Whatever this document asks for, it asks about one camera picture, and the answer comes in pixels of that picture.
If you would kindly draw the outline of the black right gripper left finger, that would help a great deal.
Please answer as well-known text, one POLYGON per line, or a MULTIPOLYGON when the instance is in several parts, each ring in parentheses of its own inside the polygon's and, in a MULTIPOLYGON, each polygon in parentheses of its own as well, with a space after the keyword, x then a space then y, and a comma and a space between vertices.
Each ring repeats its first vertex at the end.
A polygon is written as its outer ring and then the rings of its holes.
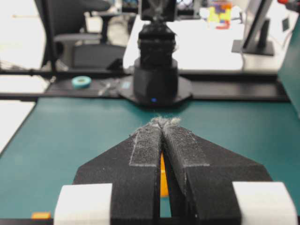
POLYGON ((64 185, 56 225, 152 225, 160 213, 162 131, 146 125, 80 166, 64 185))

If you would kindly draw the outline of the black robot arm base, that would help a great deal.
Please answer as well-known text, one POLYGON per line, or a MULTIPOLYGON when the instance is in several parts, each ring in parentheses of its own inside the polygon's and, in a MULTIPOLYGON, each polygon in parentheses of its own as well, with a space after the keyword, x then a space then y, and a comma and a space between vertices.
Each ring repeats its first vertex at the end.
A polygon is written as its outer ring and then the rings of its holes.
POLYGON ((142 0, 139 14, 147 22, 138 34, 140 56, 133 74, 121 79, 118 94, 144 106, 171 106, 190 98, 192 84, 179 76, 175 33, 166 24, 176 18, 176 1, 142 0))

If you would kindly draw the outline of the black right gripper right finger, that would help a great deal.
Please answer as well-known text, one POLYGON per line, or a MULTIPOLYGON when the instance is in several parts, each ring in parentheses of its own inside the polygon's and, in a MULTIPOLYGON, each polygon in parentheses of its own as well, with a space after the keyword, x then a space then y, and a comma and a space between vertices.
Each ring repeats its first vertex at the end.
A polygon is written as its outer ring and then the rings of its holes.
POLYGON ((297 224, 285 185, 262 164, 170 122, 162 130, 166 155, 198 224, 297 224))

